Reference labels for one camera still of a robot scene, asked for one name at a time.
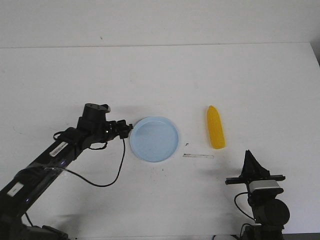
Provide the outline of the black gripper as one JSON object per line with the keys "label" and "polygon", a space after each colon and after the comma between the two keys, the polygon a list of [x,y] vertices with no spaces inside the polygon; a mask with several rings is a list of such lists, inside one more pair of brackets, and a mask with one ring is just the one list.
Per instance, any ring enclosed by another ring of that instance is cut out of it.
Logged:
{"label": "black gripper", "polygon": [[105,139],[114,139],[119,137],[120,139],[128,138],[128,130],[132,130],[133,125],[130,123],[127,125],[126,120],[119,120],[119,121],[106,121],[104,123],[104,132],[105,132]]}
{"label": "black gripper", "polygon": [[[256,177],[267,177],[267,178],[249,179],[248,176],[251,173],[251,167],[252,167],[253,175],[255,175]],[[284,175],[270,175],[270,171],[262,167],[254,157],[254,155],[251,153],[251,151],[249,150],[245,151],[244,163],[243,163],[240,176],[226,178],[225,184],[226,185],[245,184],[247,187],[247,190],[249,191],[249,184],[253,181],[276,180],[277,182],[281,182],[286,179]]]}

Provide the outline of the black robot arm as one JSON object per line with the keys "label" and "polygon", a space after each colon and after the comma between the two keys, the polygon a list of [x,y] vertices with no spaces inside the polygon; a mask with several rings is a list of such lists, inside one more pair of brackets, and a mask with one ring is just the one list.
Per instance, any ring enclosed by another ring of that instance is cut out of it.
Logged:
{"label": "black robot arm", "polygon": [[[290,219],[290,210],[277,195],[284,189],[278,182],[284,181],[282,174],[272,175],[256,160],[250,150],[245,151],[244,163],[238,177],[228,177],[226,185],[245,184],[246,191],[234,196],[233,202],[237,209],[254,224],[244,223],[239,235],[233,235],[237,240],[283,240],[283,229]],[[252,216],[240,208],[237,198],[247,195]]]}
{"label": "black robot arm", "polygon": [[54,134],[52,143],[26,168],[21,169],[0,191],[0,238],[2,240],[67,240],[67,233],[43,225],[25,225],[22,216],[56,180],[93,144],[103,144],[116,137],[128,138],[133,129],[125,120],[108,121],[110,112],[107,104],[87,103],[76,127],[69,127]]}

